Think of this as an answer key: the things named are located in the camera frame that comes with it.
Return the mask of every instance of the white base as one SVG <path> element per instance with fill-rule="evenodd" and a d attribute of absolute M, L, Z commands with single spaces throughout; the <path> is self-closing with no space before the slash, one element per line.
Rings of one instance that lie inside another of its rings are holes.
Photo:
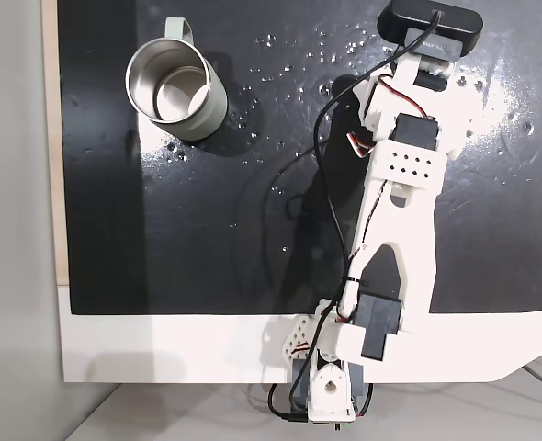
<path fill-rule="evenodd" d="M 59 287 L 67 382 L 284 383 L 281 353 L 297 316 L 72 315 Z M 429 315 L 419 333 L 388 339 L 383 362 L 365 363 L 376 383 L 501 379 L 542 355 L 542 311 Z"/>

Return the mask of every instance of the metal mug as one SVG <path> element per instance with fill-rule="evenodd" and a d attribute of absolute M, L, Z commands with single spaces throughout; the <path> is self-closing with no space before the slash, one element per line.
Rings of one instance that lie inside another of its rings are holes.
<path fill-rule="evenodd" d="M 207 138 L 228 108 L 220 78 L 193 43 L 187 21 L 169 17 L 164 38 L 140 47 L 126 71 L 126 92 L 134 108 L 184 141 Z"/>

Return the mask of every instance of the black mat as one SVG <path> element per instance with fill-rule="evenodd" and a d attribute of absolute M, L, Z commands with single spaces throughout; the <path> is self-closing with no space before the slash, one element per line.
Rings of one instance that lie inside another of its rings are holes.
<path fill-rule="evenodd" d="M 480 94 L 474 120 L 484 108 L 498 118 L 486 132 L 474 123 L 447 169 L 431 311 L 538 311 L 542 1 L 464 3 L 485 29 L 452 86 Z M 331 82 L 337 90 L 385 58 L 391 45 L 375 35 L 385 4 L 59 0 L 73 313 L 293 313 L 330 298 L 341 257 L 307 153 L 311 126 Z M 227 120 L 203 142 L 139 130 L 126 97 L 128 60 L 163 35 L 166 17 L 188 19 L 227 88 Z M 349 243 L 367 168 L 344 137 L 358 125 L 356 106 L 341 104 L 323 134 Z M 391 253 L 364 278 L 395 295 Z"/>

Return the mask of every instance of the water droplet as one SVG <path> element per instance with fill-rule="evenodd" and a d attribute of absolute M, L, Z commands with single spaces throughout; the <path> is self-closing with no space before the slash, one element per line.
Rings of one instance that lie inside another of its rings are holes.
<path fill-rule="evenodd" d="M 320 92 L 320 95 L 322 95 L 322 96 L 330 95 L 330 86 L 329 85 L 321 85 L 318 90 Z"/>
<path fill-rule="evenodd" d="M 527 135 L 532 135 L 535 132 L 535 126 L 532 125 L 532 122 L 527 121 L 524 125 L 524 130 Z"/>

